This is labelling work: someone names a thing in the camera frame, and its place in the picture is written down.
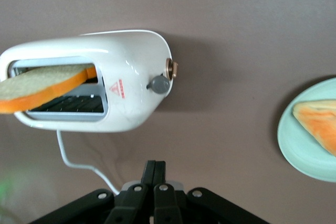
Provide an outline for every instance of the toast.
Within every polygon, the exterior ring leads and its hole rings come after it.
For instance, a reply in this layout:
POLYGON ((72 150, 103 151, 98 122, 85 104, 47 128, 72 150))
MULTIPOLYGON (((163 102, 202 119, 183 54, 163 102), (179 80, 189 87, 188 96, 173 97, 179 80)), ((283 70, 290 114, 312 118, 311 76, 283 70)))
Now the toast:
POLYGON ((336 156, 336 100, 297 103, 293 115, 323 148, 336 156))
POLYGON ((40 67, 0 82, 0 113, 31 110, 96 77, 92 64, 40 67))

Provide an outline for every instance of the power cord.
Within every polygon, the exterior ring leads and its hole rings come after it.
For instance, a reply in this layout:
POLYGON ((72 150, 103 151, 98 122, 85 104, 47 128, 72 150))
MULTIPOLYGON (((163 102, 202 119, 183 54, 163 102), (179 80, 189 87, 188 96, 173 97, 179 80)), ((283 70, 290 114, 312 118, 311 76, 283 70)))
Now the power cord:
POLYGON ((67 158, 67 154, 65 152, 61 131, 57 130, 56 134, 57 134, 59 150, 61 151, 61 156, 62 156, 63 162, 68 167, 75 168, 75 169, 88 169, 88 170, 93 171, 94 173, 96 173, 99 177, 101 177, 105 181, 105 183, 110 187, 110 189, 112 190, 112 192, 115 195, 119 194, 119 191, 115 188, 115 186, 111 183, 111 181, 109 181, 109 179, 106 177, 106 175, 104 173, 102 173, 101 171, 99 171, 96 167, 94 167, 92 165, 74 164, 74 163, 70 162, 69 159, 67 158))

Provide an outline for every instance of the toaster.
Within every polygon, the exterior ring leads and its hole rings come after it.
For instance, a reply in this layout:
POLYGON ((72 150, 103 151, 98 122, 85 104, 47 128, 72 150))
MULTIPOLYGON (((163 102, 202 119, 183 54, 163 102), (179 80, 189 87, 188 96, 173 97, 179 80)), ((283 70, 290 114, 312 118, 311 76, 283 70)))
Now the toaster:
POLYGON ((97 77, 42 106, 15 112, 46 130, 123 132, 141 125, 170 93, 177 72, 164 38, 118 30, 28 42, 0 56, 0 80, 38 67, 93 64, 97 77))

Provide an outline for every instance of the light green plate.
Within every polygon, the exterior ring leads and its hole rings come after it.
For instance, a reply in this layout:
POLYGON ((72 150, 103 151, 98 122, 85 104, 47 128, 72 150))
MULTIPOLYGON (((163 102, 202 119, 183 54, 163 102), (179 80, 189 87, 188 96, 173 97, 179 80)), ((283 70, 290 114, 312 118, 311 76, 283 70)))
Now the light green plate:
POLYGON ((336 182, 336 157, 327 152, 296 120, 293 105, 300 101, 336 100, 336 78, 322 81, 299 94, 285 109, 278 126, 278 142, 287 161, 300 172, 336 182))

